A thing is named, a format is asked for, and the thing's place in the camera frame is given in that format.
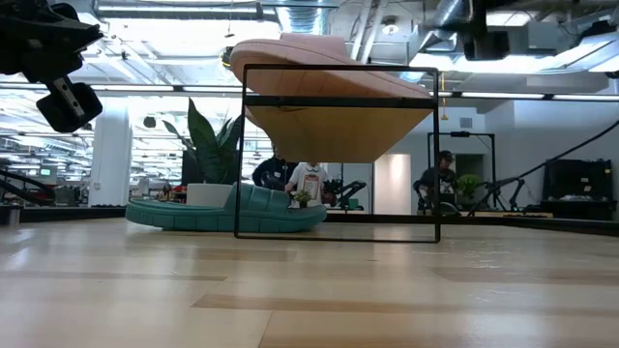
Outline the wooden shelf black metal frame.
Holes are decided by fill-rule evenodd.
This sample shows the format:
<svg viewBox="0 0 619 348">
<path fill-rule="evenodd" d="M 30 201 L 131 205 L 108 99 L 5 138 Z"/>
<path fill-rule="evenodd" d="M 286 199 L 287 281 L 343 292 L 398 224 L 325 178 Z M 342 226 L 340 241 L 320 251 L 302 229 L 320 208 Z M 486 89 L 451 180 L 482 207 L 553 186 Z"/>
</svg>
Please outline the wooden shelf black metal frame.
<svg viewBox="0 0 619 348">
<path fill-rule="evenodd" d="M 428 98 L 412 97 L 317 97 L 308 93 L 286 96 L 263 94 L 250 87 L 250 73 L 426 73 L 433 79 Z M 438 137 L 438 82 L 436 68 L 376 65 L 247 64 L 243 68 L 242 110 L 250 112 L 285 158 L 373 164 L 428 115 L 432 116 L 434 157 L 440 151 Z"/>
</svg>

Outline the grey metal can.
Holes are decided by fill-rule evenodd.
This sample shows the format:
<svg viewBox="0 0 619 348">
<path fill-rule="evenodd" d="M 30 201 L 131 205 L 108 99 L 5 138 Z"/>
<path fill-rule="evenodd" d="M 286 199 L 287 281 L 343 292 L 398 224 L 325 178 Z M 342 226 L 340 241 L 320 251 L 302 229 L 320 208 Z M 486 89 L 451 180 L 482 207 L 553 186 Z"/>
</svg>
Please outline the grey metal can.
<svg viewBox="0 0 619 348">
<path fill-rule="evenodd" d="M 23 207 L 17 204 L 0 205 L 0 227 L 18 225 L 22 210 Z"/>
</svg>

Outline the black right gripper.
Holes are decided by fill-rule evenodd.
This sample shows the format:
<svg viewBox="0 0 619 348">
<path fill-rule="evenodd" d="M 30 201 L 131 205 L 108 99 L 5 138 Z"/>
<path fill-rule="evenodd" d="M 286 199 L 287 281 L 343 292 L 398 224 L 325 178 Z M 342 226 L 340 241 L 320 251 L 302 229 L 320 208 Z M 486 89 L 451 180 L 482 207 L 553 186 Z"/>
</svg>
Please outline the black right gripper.
<svg viewBox="0 0 619 348">
<path fill-rule="evenodd" d="M 502 60 L 510 53 L 507 31 L 463 32 L 461 35 L 463 54 L 468 61 Z"/>
</svg>

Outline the corrugated ceiling duct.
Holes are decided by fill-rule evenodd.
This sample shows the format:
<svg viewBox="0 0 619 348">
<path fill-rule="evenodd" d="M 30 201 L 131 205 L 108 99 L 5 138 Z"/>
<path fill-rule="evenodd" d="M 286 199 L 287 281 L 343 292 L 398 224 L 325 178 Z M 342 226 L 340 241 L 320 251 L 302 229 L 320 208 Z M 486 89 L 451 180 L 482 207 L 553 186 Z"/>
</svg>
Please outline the corrugated ceiling duct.
<svg viewBox="0 0 619 348">
<path fill-rule="evenodd" d="M 281 31 L 297 34 L 326 34 L 329 16 L 339 6 L 330 0 L 282 0 L 275 7 Z"/>
</svg>

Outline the long ceiling light strip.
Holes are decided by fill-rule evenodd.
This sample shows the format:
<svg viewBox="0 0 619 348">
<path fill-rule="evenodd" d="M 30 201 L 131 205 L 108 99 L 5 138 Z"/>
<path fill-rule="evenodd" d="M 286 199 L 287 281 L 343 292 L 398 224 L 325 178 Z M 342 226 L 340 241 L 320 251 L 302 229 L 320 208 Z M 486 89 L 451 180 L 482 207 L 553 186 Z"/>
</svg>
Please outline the long ceiling light strip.
<svg viewBox="0 0 619 348">
<path fill-rule="evenodd" d="M 453 92 L 451 98 L 553 102 L 619 102 L 619 95 Z"/>
</svg>

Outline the bushy green potted plant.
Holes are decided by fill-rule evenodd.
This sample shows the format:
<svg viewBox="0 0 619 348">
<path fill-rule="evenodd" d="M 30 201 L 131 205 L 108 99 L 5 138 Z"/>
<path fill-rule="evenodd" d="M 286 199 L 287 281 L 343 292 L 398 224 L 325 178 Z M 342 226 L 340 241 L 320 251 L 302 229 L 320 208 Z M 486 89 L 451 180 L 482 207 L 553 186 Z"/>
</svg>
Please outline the bushy green potted plant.
<svg viewBox="0 0 619 348">
<path fill-rule="evenodd" d="M 457 179 L 457 203 L 472 203 L 476 192 L 484 184 L 482 178 L 476 174 L 464 174 Z"/>
</svg>

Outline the white round pillar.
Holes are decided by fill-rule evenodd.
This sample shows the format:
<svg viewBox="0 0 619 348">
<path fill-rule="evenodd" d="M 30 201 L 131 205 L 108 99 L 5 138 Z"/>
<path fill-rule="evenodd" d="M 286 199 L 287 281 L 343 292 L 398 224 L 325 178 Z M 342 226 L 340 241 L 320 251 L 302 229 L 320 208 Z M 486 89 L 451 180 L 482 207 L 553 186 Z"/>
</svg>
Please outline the white round pillar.
<svg viewBox="0 0 619 348">
<path fill-rule="evenodd" d="M 132 126 L 127 108 L 98 117 L 93 142 L 89 205 L 121 206 L 129 200 Z"/>
</svg>

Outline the black aluminium table frame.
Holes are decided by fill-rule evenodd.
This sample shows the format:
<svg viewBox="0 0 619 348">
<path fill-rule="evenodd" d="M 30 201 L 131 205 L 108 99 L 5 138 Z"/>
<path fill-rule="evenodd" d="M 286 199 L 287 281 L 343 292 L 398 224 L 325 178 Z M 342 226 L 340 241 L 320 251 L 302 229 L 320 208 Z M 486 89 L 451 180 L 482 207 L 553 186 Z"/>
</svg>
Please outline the black aluminium table frame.
<svg viewBox="0 0 619 348">
<path fill-rule="evenodd" d="M 124 208 L 25 208 L 20 213 L 20 222 L 52 222 L 97 218 L 123 218 Z M 572 232 L 619 238 L 619 221 L 562 219 L 549 217 L 442 217 L 443 224 L 451 225 L 497 225 L 519 228 Z M 358 214 L 329 214 L 331 223 L 376 223 L 376 224 L 427 224 L 425 216 L 379 216 Z"/>
</svg>

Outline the silver ceiling duct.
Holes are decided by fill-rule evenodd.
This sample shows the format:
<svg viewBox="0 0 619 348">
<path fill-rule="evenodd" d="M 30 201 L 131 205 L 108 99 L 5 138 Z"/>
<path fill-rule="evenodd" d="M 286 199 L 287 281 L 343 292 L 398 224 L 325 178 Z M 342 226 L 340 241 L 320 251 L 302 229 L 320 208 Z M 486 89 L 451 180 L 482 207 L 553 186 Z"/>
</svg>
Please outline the silver ceiling duct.
<svg viewBox="0 0 619 348">
<path fill-rule="evenodd" d="M 420 49 L 447 41 L 472 21 L 472 0 L 439 0 L 431 16 L 419 25 Z"/>
</svg>

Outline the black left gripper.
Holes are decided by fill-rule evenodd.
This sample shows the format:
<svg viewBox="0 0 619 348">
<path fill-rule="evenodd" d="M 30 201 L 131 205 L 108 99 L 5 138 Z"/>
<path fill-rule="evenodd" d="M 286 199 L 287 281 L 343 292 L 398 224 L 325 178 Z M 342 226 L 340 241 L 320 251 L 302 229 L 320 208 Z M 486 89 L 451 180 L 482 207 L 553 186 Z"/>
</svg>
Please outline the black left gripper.
<svg viewBox="0 0 619 348">
<path fill-rule="evenodd" d="M 0 0 L 0 73 L 46 82 L 81 68 L 81 52 L 103 37 L 73 5 L 48 0 Z"/>
</svg>

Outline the pink slide sandal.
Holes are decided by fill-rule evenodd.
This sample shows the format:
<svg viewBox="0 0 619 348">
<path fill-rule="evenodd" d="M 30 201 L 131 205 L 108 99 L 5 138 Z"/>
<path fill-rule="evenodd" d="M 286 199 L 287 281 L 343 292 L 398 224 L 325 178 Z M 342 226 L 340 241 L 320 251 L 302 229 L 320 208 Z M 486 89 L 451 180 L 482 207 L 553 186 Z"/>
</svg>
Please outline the pink slide sandal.
<svg viewBox="0 0 619 348">
<path fill-rule="evenodd" d="M 357 66 L 339 36 L 283 33 L 237 43 L 230 68 L 249 89 L 267 96 L 408 98 L 428 100 L 426 88 L 387 72 L 301 70 L 301 65 Z"/>
</svg>

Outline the dark background monitor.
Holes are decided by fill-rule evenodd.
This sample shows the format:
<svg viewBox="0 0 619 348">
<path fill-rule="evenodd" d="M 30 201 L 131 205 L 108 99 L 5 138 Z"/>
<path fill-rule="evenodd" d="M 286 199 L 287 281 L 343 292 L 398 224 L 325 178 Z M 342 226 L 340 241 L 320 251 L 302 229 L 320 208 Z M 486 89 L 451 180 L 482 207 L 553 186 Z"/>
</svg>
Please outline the dark background monitor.
<svg viewBox="0 0 619 348">
<path fill-rule="evenodd" d="M 183 152 L 182 170 L 181 170 L 181 185 L 202 184 L 203 176 L 200 173 L 196 161 L 192 158 L 188 151 Z"/>
</svg>

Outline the dark curved bar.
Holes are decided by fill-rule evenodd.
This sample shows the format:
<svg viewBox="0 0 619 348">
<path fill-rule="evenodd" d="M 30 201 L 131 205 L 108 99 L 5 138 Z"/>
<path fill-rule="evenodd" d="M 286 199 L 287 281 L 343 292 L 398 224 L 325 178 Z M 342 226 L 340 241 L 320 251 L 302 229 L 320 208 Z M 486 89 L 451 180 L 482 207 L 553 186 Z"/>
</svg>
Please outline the dark curved bar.
<svg viewBox="0 0 619 348">
<path fill-rule="evenodd" d="M 3 169 L 0 169 L 0 191 L 9 192 L 25 202 L 38 206 L 52 206 L 56 202 L 56 194 L 52 188 Z"/>
</svg>

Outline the black cabinet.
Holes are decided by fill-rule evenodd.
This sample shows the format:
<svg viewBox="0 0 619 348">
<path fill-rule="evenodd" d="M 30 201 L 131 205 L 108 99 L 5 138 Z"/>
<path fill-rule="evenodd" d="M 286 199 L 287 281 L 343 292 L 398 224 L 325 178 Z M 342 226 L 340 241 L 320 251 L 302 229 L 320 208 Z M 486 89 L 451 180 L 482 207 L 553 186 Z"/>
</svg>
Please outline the black cabinet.
<svg viewBox="0 0 619 348">
<path fill-rule="evenodd" d="M 558 159 L 545 167 L 541 208 L 555 218 L 613 220 L 617 200 L 608 159 Z"/>
</svg>

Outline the green slide sandal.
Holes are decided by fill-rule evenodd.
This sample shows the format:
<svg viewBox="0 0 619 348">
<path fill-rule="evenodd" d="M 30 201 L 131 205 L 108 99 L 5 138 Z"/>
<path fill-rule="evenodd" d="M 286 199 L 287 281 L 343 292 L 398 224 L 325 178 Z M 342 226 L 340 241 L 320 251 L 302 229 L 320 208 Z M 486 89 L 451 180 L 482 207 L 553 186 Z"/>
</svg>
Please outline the green slide sandal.
<svg viewBox="0 0 619 348">
<path fill-rule="evenodd" d="M 236 191 L 241 198 L 236 198 Z M 234 185 L 221 207 L 192 206 L 154 200 L 132 200 L 125 217 L 131 222 L 166 230 L 231 232 L 235 204 L 240 203 L 240 230 L 248 233 L 294 233 L 310 230 L 325 220 L 322 206 L 292 208 L 288 193 L 249 184 Z"/>
</svg>

